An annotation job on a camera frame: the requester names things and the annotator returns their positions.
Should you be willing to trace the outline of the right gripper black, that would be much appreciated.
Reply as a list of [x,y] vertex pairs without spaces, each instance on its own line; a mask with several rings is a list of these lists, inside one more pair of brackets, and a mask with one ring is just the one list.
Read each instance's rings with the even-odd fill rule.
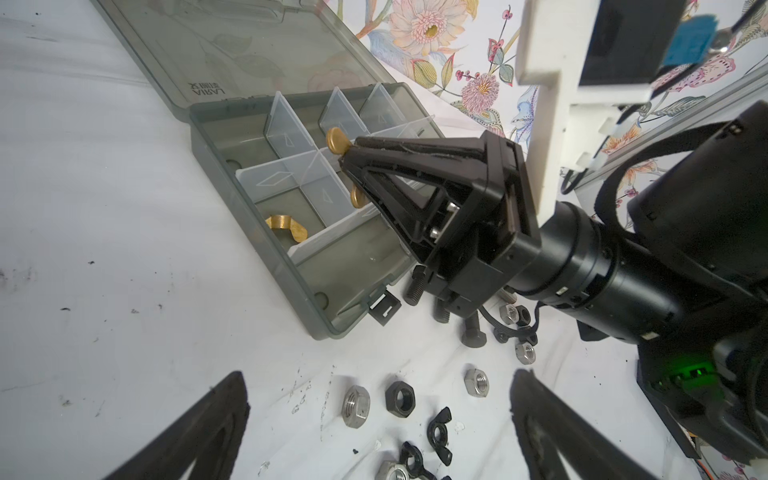
[[359,137],[340,165],[466,318],[541,250],[522,148],[478,138]]

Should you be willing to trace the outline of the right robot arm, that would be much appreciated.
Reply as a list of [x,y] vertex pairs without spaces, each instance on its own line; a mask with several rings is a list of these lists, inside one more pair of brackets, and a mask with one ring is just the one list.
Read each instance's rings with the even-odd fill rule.
[[416,290],[470,329],[503,288],[637,346],[666,423],[733,460],[767,456],[767,105],[662,139],[594,210],[536,217],[521,147],[477,138],[327,139],[417,266]]

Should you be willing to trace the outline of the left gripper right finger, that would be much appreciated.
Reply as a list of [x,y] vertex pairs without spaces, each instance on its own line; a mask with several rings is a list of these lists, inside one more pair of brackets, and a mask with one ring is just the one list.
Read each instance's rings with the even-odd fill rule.
[[651,479],[533,372],[519,369],[510,387],[511,418],[532,479]]

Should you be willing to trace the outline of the brass wing nut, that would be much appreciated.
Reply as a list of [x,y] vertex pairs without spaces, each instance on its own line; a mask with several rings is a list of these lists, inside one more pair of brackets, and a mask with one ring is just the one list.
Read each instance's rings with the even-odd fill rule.
[[288,231],[297,244],[309,238],[308,230],[290,215],[271,215],[265,222],[271,230]]
[[[341,128],[331,127],[326,134],[326,144],[329,151],[337,156],[341,170],[346,171],[345,155],[353,146],[353,142],[346,136]],[[353,180],[353,188],[350,192],[350,202],[355,209],[362,209],[369,203],[369,199],[359,187],[356,180]]]

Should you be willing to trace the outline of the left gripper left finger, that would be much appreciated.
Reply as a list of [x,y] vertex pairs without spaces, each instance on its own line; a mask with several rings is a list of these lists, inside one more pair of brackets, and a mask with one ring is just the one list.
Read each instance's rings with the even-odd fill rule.
[[250,406],[244,376],[229,373],[109,479],[229,479]]

